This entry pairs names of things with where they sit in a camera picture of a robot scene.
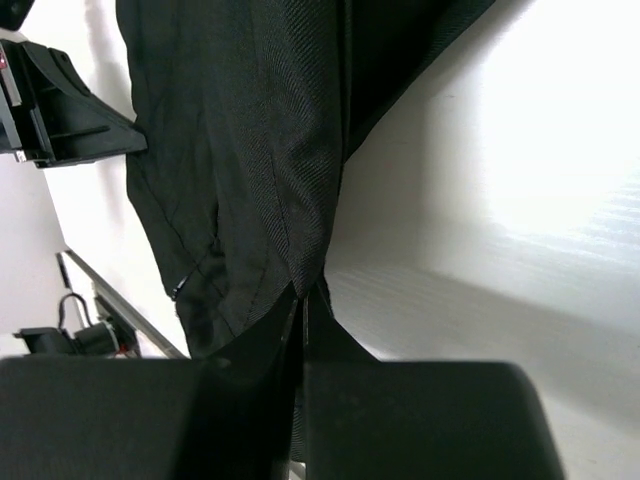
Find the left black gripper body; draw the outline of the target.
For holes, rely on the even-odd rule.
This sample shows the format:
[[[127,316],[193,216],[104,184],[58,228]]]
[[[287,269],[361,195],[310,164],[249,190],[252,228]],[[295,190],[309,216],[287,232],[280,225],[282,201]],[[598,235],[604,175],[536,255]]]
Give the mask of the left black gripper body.
[[[10,60],[18,54],[23,41],[18,34],[34,5],[33,0],[1,0],[1,153],[15,154],[22,149],[14,110],[23,100],[19,81],[15,78]]]

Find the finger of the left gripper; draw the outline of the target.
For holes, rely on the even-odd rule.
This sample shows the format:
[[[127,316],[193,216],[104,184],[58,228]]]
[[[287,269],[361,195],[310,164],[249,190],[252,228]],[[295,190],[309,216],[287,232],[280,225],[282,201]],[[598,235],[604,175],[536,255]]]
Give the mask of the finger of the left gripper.
[[[144,133],[90,91],[65,52],[33,42],[21,47],[42,148],[32,160],[38,168],[93,163],[147,149]]]

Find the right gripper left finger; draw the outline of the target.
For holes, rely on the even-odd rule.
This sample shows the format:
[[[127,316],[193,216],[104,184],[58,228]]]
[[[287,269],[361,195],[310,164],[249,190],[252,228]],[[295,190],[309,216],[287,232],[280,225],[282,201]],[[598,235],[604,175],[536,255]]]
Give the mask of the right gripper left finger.
[[[1,363],[5,479],[284,479],[298,303],[205,360],[32,354]]]

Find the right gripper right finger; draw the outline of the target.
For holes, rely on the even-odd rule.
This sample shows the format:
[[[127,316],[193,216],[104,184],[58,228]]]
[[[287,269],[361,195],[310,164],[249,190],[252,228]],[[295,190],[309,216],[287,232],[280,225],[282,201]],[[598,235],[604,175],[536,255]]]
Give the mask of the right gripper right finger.
[[[304,302],[311,479],[561,479],[538,393],[500,361],[381,361],[335,319],[327,291]]]

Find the black pleated skirt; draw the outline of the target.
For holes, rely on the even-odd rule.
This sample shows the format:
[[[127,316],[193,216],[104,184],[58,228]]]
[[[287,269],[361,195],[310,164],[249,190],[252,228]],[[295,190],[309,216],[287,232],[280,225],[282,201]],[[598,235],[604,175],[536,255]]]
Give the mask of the black pleated skirt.
[[[141,223],[191,357],[324,279],[343,168],[487,1],[120,1]]]

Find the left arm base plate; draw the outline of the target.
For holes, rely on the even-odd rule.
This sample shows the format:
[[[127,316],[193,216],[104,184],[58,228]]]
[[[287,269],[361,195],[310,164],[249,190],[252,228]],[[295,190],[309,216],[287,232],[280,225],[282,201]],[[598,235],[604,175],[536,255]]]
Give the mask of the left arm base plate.
[[[73,334],[65,328],[66,302],[80,303],[88,325]],[[98,319],[89,318],[88,304],[78,293],[64,295],[58,302],[56,327],[36,327],[18,330],[13,337],[26,345],[30,355],[68,355],[84,357],[140,358],[141,351],[135,329],[103,297],[95,298]]]

